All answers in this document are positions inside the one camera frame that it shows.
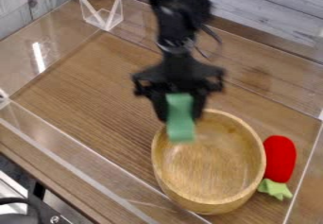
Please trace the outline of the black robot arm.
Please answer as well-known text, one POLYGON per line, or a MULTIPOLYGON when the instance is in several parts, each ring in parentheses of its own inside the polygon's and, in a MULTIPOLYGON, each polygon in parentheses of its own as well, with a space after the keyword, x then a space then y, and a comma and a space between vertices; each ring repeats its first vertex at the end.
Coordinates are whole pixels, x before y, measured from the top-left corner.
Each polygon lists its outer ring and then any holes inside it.
POLYGON ((134 94, 145 97, 160 121, 170 116, 166 97, 186 95, 193 99, 189 116, 197 119, 210 93, 222 90, 222 68, 197 61, 192 55, 196 33, 209 32, 209 0, 148 0, 156 18, 156 45, 161 61, 130 77, 134 94))

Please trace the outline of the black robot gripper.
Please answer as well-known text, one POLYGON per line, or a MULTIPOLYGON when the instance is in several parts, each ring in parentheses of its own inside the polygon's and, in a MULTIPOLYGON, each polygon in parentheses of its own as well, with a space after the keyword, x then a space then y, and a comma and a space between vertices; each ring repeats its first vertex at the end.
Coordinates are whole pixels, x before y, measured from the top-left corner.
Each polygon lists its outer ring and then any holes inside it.
POLYGON ((145 96, 161 122, 166 121, 168 103, 164 94, 192 93, 192 117, 201 116, 206 96, 222 90, 222 68, 194 59, 190 50, 161 49, 162 58, 153 66, 130 76, 133 93, 145 96))

